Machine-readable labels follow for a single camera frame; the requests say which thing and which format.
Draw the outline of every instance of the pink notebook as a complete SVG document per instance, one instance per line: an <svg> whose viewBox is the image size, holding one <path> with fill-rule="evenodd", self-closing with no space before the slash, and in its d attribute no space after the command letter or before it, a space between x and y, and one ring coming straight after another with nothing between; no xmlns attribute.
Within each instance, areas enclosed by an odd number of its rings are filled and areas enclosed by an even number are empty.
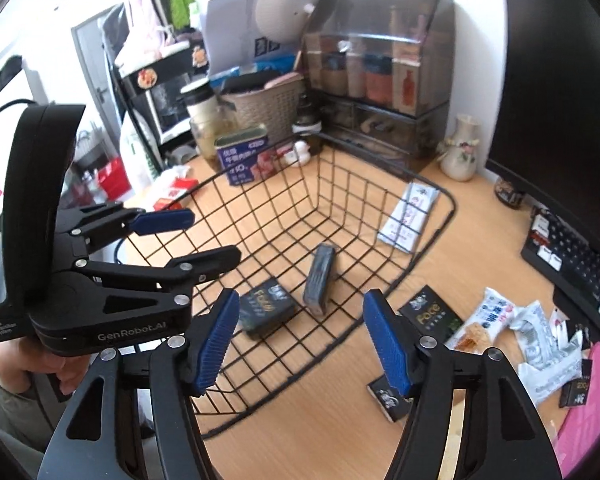
<svg viewBox="0 0 600 480"><path fill-rule="evenodd" d="M569 410L554 443L560 471L565 478L600 436L600 343L593 346L589 358L593 363L587 403Z"/></svg>

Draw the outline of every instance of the black keyboard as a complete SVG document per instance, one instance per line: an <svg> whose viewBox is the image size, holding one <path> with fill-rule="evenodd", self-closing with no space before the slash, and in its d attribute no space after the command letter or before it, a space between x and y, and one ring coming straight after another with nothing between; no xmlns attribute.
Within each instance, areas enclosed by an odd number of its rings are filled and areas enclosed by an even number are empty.
<svg viewBox="0 0 600 480"><path fill-rule="evenodd" d="M522 257L549 279L600 330L600 255L560 219L538 210Z"/></svg>

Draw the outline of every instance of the door handle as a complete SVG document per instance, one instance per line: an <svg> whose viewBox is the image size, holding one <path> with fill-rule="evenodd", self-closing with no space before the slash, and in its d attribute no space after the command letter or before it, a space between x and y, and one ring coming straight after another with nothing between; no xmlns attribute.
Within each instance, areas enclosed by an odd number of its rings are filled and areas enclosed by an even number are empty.
<svg viewBox="0 0 600 480"><path fill-rule="evenodd" d="M102 104L104 104L104 94L106 94L109 91L109 89L105 88L96 88L96 94L98 94L98 99L100 99L100 102Z"/></svg>

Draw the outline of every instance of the blue gripper pad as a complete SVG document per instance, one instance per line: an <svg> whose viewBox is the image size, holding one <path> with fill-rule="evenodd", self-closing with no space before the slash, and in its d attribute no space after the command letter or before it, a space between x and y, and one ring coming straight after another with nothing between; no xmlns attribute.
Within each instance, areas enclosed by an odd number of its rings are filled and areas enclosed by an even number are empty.
<svg viewBox="0 0 600 480"><path fill-rule="evenodd" d="M382 293L375 289L365 294L362 301L362 314L387 381L398 390L398 393L406 396L411 387L411 381L407 376L407 356L392 330L391 322L387 319L388 316L395 316L394 311Z"/></svg>
<svg viewBox="0 0 600 480"><path fill-rule="evenodd" d="M129 227L137 235L145 236L170 231L186 231L194 221L195 217L191 209L165 209L139 214Z"/></svg>
<svg viewBox="0 0 600 480"><path fill-rule="evenodd" d="M216 301L214 308L220 308L221 312L214 325L209 329L208 337L198 355L198 374L195 379L195 387L201 394L216 382L224 355L227 348L229 348L229 342L234 336L238 316L240 315L240 297L238 293L232 290L223 304Z"/></svg>

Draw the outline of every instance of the black wire basket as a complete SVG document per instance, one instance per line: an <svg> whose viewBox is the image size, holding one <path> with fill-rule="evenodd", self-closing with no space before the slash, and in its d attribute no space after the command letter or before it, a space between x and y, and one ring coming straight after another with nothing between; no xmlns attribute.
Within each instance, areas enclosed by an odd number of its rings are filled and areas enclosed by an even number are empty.
<svg viewBox="0 0 600 480"><path fill-rule="evenodd" d="M398 179L368 163L386 165L385 160L319 136L326 145L304 167L278 168L266 180L241 186L230 186L223 171L194 188L180 199L196 215L186 232L128 238L128 262L150 266L195 251L238 246L240 265L194 290L194 314L205 313L224 286L243 295L269 278L277 279L298 304L292 318L264 337L247 336L238 324L215 386L192 399L205 438L251 415L322 361L363 323L364 292L380 288L388 297L455 214L453 197L430 180L396 166ZM196 176L210 173L201 159L194 170ZM408 181L432 186L448 199L444 206L437 200L411 252L378 240L395 207L406 206L400 196ZM322 242L336 246L337 256L327 313L317 317L302 305L302 294Z"/></svg>

